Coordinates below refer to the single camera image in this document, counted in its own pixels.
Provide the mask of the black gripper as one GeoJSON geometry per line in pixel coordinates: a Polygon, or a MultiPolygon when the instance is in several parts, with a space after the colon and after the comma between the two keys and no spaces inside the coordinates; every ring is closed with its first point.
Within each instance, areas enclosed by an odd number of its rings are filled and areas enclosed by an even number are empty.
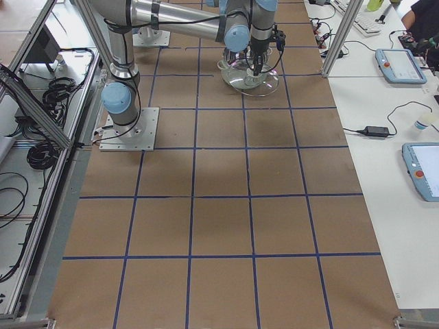
{"type": "Polygon", "coordinates": [[[261,73],[268,73],[271,71],[270,67],[264,69],[264,66],[267,62],[266,53],[268,51],[270,42],[270,37],[263,40],[259,40],[255,37],[250,39],[253,75],[260,75],[261,73]]]}

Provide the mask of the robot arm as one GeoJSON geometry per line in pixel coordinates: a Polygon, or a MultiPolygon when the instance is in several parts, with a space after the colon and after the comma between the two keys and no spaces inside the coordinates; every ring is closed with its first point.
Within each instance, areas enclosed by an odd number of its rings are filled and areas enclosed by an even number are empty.
{"type": "Polygon", "coordinates": [[[207,1],[219,14],[162,1],[89,1],[107,24],[116,80],[137,77],[134,61],[134,29],[149,27],[224,44],[228,55],[241,54],[228,65],[225,82],[245,95],[265,96],[266,86],[276,89],[277,74],[268,66],[268,49],[285,46],[284,34],[274,22],[277,1],[207,1]]]}
{"type": "Polygon", "coordinates": [[[131,21],[140,32],[157,36],[162,31],[221,42],[226,16],[160,1],[133,1],[131,21]]]}

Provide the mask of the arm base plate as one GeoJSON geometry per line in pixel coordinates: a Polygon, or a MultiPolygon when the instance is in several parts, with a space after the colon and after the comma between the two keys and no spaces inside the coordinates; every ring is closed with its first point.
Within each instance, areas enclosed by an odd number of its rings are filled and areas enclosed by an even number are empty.
{"type": "Polygon", "coordinates": [[[137,33],[133,34],[134,47],[167,47],[169,45],[171,33],[167,31],[154,30],[142,27],[137,33]]]}
{"type": "Polygon", "coordinates": [[[125,127],[115,125],[107,115],[103,141],[99,142],[100,151],[153,151],[158,125],[159,108],[142,108],[140,119],[135,125],[125,127]]]}

